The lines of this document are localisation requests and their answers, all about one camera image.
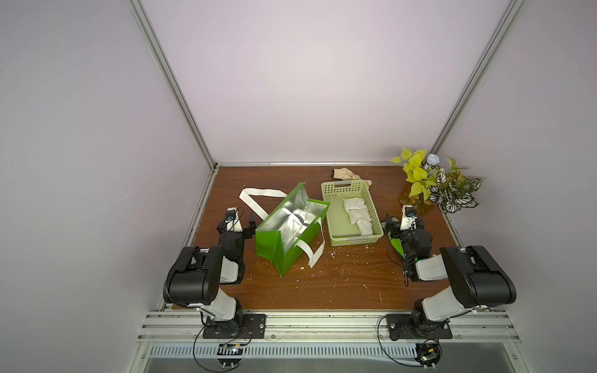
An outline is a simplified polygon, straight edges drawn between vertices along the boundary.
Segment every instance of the vase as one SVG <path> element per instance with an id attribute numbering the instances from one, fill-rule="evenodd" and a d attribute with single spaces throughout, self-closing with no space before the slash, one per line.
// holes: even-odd
<path id="1" fill-rule="evenodd" d="M 417 215 L 423 217 L 427 215 L 429 211 L 433 210 L 433 204 L 426 204 L 422 194 L 409 197 L 411 186 L 413 186 L 413 184 L 408 181 L 404 183 L 404 188 L 402 188 L 398 201 L 400 201 L 402 206 L 412 205 L 417 210 Z"/>

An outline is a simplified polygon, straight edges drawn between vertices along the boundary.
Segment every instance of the white flower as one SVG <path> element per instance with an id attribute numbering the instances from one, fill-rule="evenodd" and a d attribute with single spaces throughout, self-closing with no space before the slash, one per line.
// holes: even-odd
<path id="1" fill-rule="evenodd" d="M 439 163 L 439 156 L 433 153 L 430 153 L 427 156 L 427 163 L 429 163 L 431 166 L 435 166 L 436 164 Z"/>

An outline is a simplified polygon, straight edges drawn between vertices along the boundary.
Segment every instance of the white cloth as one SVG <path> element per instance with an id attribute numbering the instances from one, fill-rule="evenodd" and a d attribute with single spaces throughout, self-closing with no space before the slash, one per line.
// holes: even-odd
<path id="1" fill-rule="evenodd" d="M 360 210 L 350 210 L 348 212 L 348 216 L 350 217 L 350 223 L 355 224 L 359 219 L 365 219 L 367 221 L 371 221 L 371 217 L 369 216 L 369 211 L 366 208 Z"/>
<path id="2" fill-rule="evenodd" d="M 342 201 L 344 201 L 345 211 L 360 210 L 367 208 L 367 206 L 365 206 L 365 200 L 362 198 L 343 198 Z"/>
<path id="3" fill-rule="evenodd" d="M 339 178 L 340 180 L 359 180 L 361 177 L 351 170 L 344 168 L 334 168 L 334 176 L 333 178 Z M 371 186 L 373 183 L 371 180 L 365 180 L 368 186 Z"/>
<path id="4" fill-rule="evenodd" d="M 361 236 L 369 236 L 373 234 L 373 226 L 371 222 L 365 219 L 359 219 L 356 221 L 356 225 L 359 226 Z"/>

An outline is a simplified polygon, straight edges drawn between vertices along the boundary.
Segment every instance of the green shopping bag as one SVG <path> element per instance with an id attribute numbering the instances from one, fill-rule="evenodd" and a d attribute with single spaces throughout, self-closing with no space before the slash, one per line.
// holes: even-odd
<path id="1" fill-rule="evenodd" d="M 271 214 L 251 196 L 284 197 Z M 299 183 L 289 195 L 274 189 L 243 189 L 239 196 L 263 222 L 255 233 L 255 253 L 273 263 L 283 276 L 302 253 L 309 256 L 312 268 L 324 251 L 324 242 L 315 250 L 309 244 L 322 231 L 322 221 L 328 212 L 329 202 L 309 199 L 304 183 Z"/>

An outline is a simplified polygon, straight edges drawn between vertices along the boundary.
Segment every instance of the ventilation grille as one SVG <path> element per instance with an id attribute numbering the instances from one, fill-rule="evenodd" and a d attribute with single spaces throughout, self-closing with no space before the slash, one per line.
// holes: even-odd
<path id="1" fill-rule="evenodd" d="M 195 356 L 215 357 L 222 354 L 216 343 L 198 343 L 195 345 Z M 411 359 L 416 356 L 414 343 L 392 343 L 384 346 L 386 352 L 393 358 Z M 193 356 L 192 343 L 155 343 L 151 352 L 152 357 L 189 357 Z M 376 343 L 284 343 L 278 346 L 269 343 L 260 343 L 256 346 L 242 348 L 243 358 L 298 358 L 298 357 L 325 357 L 325 358 L 384 358 L 387 356 Z"/>

